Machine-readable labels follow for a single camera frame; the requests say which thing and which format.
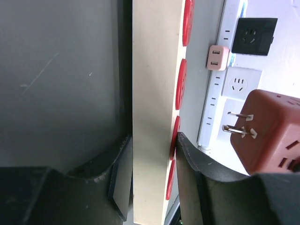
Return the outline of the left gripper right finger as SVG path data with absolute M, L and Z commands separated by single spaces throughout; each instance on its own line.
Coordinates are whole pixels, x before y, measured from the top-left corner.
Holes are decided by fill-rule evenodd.
M 246 176 L 199 151 L 180 132 L 176 162 L 185 225 L 297 225 L 300 175 Z

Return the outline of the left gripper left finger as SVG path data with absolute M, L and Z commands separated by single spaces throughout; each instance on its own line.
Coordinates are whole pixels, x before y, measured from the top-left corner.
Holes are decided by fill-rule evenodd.
M 3 225 L 121 225 L 127 219 L 132 138 L 67 174 L 50 167 L 0 170 Z

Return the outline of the red koi fish adapter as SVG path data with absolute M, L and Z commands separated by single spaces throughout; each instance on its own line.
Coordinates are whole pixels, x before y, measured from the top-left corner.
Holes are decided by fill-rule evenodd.
M 234 126 L 223 125 L 250 175 L 292 173 L 300 163 L 300 100 L 265 90 L 251 91 Z

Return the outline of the white red power strip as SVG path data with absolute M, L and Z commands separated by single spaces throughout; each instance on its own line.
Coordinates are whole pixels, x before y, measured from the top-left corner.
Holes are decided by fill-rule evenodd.
M 193 0 L 133 2 L 133 211 L 139 225 L 165 222 L 194 8 Z

